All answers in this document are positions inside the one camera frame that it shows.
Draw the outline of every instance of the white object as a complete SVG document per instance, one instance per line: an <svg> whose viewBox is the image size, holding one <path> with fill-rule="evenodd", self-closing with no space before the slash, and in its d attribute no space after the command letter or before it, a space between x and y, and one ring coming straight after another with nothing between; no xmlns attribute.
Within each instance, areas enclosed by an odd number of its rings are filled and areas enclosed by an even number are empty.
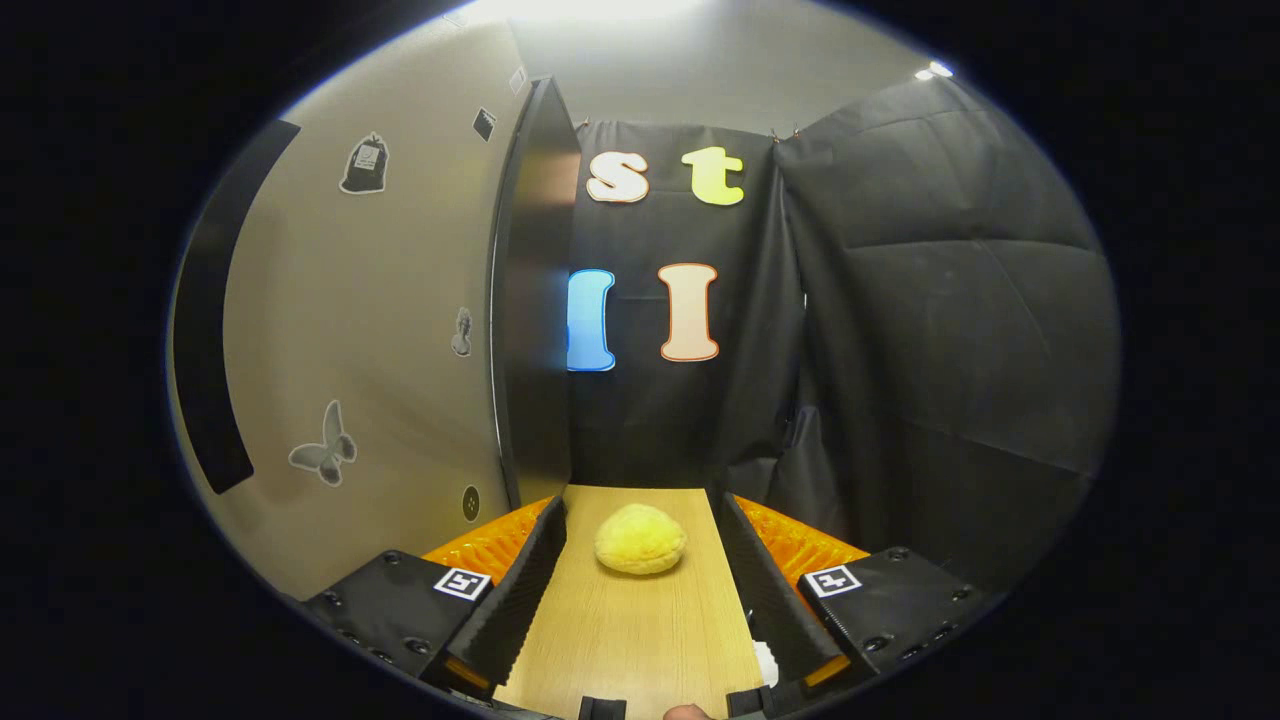
<svg viewBox="0 0 1280 720"><path fill-rule="evenodd" d="M835 568L827 568L817 573L805 573L804 579L818 593L818 597L831 597L863 587L861 580L855 578L849 571L849 568L844 565L836 565Z"/></svg>
<svg viewBox="0 0 1280 720"><path fill-rule="evenodd" d="M764 684L771 688L777 685L778 662L773 660L773 652L769 651L769 646L755 641L755 659L760 661L760 678L764 679Z"/></svg>

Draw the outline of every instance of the yellow sponge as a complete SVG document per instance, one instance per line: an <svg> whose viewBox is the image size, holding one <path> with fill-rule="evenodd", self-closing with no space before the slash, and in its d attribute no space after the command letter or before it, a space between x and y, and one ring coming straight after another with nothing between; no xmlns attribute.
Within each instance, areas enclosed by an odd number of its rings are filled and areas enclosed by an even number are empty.
<svg viewBox="0 0 1280 720"><path fill-rule="evenodd" d="M662 510L631 503L595 532L595 557L620 573L649 575L680 561L689 536Z"/></svg>

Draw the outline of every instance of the ceiling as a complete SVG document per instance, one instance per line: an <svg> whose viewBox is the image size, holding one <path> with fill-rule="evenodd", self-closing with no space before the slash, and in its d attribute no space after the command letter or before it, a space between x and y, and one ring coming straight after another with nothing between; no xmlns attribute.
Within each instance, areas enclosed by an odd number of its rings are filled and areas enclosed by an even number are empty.
<svg viewBox="0 0 1280 720"><path fill-rule="evenodd" d="M888 29L812 0L480 0L468 9L508 17L530 76L556 76L575 122L785 136L929 64Z"/></svg>

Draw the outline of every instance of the wooden table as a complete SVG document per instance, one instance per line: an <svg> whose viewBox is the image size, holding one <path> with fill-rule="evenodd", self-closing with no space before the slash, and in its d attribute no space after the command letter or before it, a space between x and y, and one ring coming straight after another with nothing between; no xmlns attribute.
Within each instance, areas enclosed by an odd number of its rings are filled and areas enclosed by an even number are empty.
<svg viewBox="0 0 1280 720"><path fill-rule="evenodd" d="M760 666L700 489L564 488L568 539L525 646L495 698L576 720L582 696L626 700L627 720L695 702L727 717L724 694L760 687ZM595 530L628 502L689 533L681 561L635 577L595 560Z"/></svg>

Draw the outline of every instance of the orange letter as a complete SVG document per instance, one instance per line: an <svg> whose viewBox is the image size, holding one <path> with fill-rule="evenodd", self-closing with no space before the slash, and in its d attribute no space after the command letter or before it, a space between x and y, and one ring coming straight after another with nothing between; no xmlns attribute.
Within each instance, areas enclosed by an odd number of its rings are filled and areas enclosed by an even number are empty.
<svg viewBox="0 0 1280 720"><path fill-rule="evenodd" d="M707 287L719 273L710 265L680 263L658 270L671 299L671 336L662 356L675 363L698 363L719 355L710 337Z"/></svg>
<svg viewBox="0 0 1280 720"><path fill-rule="evenodd" d="M649 195L649 181L640 173L649 163L635 152L600 152L591 159L586 192L600 202L635 202Z"/></svg>

